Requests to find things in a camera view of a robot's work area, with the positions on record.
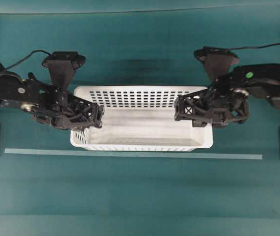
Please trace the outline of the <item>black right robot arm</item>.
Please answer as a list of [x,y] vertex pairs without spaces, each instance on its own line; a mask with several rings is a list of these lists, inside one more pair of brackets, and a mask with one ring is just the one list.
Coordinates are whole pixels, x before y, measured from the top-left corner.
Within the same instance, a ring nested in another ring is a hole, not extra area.
[[176,98],[174,120],[190,120],[193,127],[243,124],[250,117],[250,96],[280,110],[280,64],[238,66],[216,75],[206,89]]

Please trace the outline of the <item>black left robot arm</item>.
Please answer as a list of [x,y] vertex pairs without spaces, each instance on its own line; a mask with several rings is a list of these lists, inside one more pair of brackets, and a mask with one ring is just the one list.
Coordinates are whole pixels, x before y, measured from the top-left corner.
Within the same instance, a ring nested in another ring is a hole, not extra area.
[[39,81],[33,73],[21,79],[0,63],[0,107],[22,110],[56,129],[83,131],[102,127],[104,108],[68,90]]

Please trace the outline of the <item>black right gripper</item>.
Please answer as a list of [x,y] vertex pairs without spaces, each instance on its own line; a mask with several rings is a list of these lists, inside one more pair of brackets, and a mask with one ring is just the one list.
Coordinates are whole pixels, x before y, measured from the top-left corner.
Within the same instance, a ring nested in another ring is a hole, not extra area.
[[192,127],[224,128],[230,123],[243,124],[249,118],[248,95],[232,88],[233,76],[219,76],[207,89],[178,95],[174,102],[175,121],[190,120]]

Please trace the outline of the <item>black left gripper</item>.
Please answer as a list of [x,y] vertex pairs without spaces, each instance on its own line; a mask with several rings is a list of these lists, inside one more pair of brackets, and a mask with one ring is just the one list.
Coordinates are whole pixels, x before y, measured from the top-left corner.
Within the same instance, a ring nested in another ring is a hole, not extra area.
[[33,115],[34,119],[56,129],[84,130],[103,125],[104,108],[74,96],[60,86],[39,81],[33,73],[21,79],[16,73],[11,76],[17,80],[17,92],[11,99],[13,109]]

